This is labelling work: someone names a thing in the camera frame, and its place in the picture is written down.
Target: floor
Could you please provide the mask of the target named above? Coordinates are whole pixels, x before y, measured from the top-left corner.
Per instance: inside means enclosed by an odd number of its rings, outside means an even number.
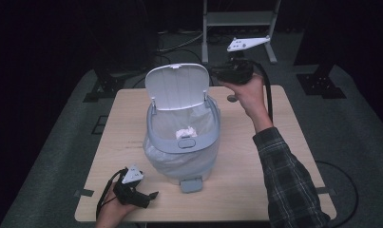
[[[180,45],[196,33],[160,35],[160,49]],[[258,34],[242,34],[249,37]],[[272,46],[278,58],[268,61],[263,46],[245,51],[248,58],[263,65],[272,85],[281,85],[295,111],[318,169],[329,189],[337,217],[332,227],[383,227],[383,123],[361,96],[351,76],[334,66],[330,78],[345,99],[308,96],[297,74],[313,73],[316,66],[293,66],[301,33],[274,34]],[[212,35],[209,63],[227,60],[227,45],[233,36]],[[155,58],[156,67],[174,63],[199,63],[201,40]],[[144,74],[127,80],[125,88],[144,87]],[[102,129],[94,132],[100,117],[107,116],[113,98],[84,102],[95,86],[93,70],[84,75],[72,92],[60,118],[48,136],[2,227],[93,227],[80,223],[74,213],[83,189]],[[177,227],[179,224],[132,224],[122,227]],[[243,226],[268,227],[267,223]],[[239,223],[191,223],[187,227],[237,227]]]

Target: table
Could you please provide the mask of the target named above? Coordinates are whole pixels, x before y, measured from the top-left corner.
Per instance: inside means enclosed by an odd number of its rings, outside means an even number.
[[[288,98],[279,85],[272,85],[274,124],[292,152],[309,170],[315,187],[324,187],[316,163],[304,139]],[[144,179],[139,192],[159,191],[147,209],[139,209],[124,221],[252,221],[269,220],[266,189],[253,143],[255,133],[251,120],[238,102],[230,103],[232,94],[226,87],[210,87],[209,94],[218,102],[221,112],[220,148],[211,176],[197,193],[183,194],[159,174],[144,155],[146,110],[150,104],[145,89],[122,89],[111,108],[84,189],[92,197],[81,196],[75,218],[95,221],[96,205],[106,182],[124,167],[138,165]],[[329,194],[320,194],[322,210],[332,219],[336,211]]]

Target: trash can lid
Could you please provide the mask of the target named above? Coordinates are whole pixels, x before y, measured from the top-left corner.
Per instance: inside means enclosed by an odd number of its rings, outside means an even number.
[[[145,87],[158,110],[177,110],[203,104],[209,89],[209,73],[198,64],[174,64],[152,69]]]

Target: white shelf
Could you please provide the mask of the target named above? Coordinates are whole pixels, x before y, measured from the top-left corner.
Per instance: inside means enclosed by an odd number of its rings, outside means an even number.
[[[208,27],[269,26],[273,14],[272,11],[208,12],[206,25]]]

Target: plastic bag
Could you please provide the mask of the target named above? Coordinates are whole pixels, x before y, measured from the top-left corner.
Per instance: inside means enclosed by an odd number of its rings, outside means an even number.
[[[157,110],[152,117],[152,129],[162,139],[176,140],[176,132],[188,126],[196,130],[198,137],[213,130],[215,120],[211,108],[200,104],[180,110]],[[147,137],[144,139],[144,153],[155,169],[170,179],[185,180],[205,177],[213,167],[219,149],[219,138],[210,146],[188,153],[160,151]]]

